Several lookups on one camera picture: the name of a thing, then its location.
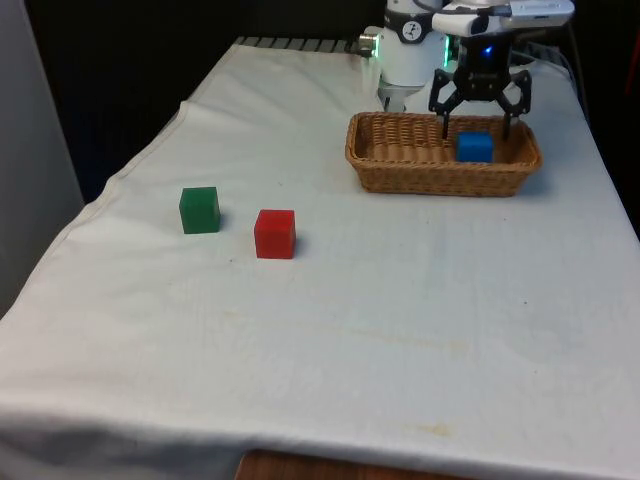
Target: green cube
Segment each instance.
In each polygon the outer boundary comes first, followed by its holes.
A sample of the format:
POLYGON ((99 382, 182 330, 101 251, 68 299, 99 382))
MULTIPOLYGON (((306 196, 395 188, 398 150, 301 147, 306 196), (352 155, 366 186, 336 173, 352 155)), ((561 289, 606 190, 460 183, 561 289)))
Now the green cube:
POLYGON ((219 232, 220 207, 216 187, 183 189, 180 216, 187 235, 219 232))

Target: stain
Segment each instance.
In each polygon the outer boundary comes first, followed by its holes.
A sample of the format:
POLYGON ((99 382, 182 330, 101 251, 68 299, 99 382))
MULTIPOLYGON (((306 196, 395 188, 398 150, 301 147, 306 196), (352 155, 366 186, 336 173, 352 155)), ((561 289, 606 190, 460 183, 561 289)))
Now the stain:
POLYGON ((415 429, 423 433, 429 433, 443 438, 449 438, 453 435, 451 427, 446 423, 437 423, 435 425, 416 425, 415 429))
POLYGON ((344 328, 342 330, 352 335, 373 338, 375 340, 380 340, 384 343, 390 343, 390 344, 396 344, 396 345, 407 345, 407 346, 414 346, 414 347, 424 347, 424 348, 441 347, 441 345, 438 345, 437 343, 434 343, 430 340, 421 339, 421 338, 402 337, 398 335, 391 335, 383 332, 376 332, 374 330, 365 330, 365 329, 359 329, 359 328, 344 328))
POLYGON ((451 341, 449 342, 449 350, 456 355, 466 355, 469 353, 469 344, 466 342, 451 341))
POLYGON ((237 310, 224 310, 222 314, 225 316, 225 318, 233 320, 240 320, 241 318, 244 318, 244 316, 237 310))

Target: basket rim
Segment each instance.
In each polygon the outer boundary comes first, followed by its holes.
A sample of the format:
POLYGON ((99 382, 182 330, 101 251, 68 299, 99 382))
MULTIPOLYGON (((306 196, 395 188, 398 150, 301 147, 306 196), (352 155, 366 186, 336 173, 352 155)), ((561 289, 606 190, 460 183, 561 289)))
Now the basket rim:
MULTIPOLYGON (((347 134, 347 143, 346 143, 346 157, 349 163, 353 165, 356 169, 367 169, 367 168, 376 168, 376 169, 393 169, 393 170, 448 170, 448 171, 487 171, 491 170, 494 172, 504 172, 504 173, 526 173, 531 174, 542 167, 543 159, 542 153, 538 147, 535 136, 533 132, 529 128, 529 126, 523 121, 520 120, 520 128, 524 128, 524 132, 526 135, 526 144, 527 147, 533 153, 533 161, 529 163, 474 163, 474 162, 425 162, 425 163, 414 163, 414 162, 389 162, 386 160, 380 160, 376 158, 368 158, 368 157, 360 157, 355 152, 355 136, 358 131, 358 127, 360 125, 360 120, 366 117, 402 117, 402 118, 416 118, 421 120, 429 120, 429 121, 437 121, 435 115, 433 114, 422 114, 422 113, 391 113, 391 112, 361 112, 354 115, 351 118, 349 123, 349 130, 347 134)), ((488 119, 494 121, 503 121, 502 117, 497 116, 472 116, 472 115, 458 115, 452 116, 451 120, 464 120, 464 119, 488 119)))

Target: dark background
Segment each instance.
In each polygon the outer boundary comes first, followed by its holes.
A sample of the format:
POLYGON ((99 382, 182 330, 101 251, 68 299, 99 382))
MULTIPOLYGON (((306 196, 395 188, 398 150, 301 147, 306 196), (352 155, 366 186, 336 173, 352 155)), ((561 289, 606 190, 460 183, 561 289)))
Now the dark background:
MULTIPOLYGON (((85 200, 144 148, 240 35, 349 39, 385 0, 27 0, 85 200)), ((624 87, 637 0, 576 0, 591 127, 636 231, 640 79, 624 87), (624 122, 629 114, 632 122, 624 122)), ((568 36, 560 44, 574 62, 568 36)))

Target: blue cube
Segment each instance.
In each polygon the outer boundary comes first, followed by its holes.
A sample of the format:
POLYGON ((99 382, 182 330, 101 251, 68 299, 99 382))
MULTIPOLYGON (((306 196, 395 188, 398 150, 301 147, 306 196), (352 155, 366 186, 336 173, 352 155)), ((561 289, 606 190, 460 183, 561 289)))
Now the blue cube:
POLYGON ((491 163, 493 139, 487 132, 465 132, 458 135, 456 149, 458 162, 491 163))

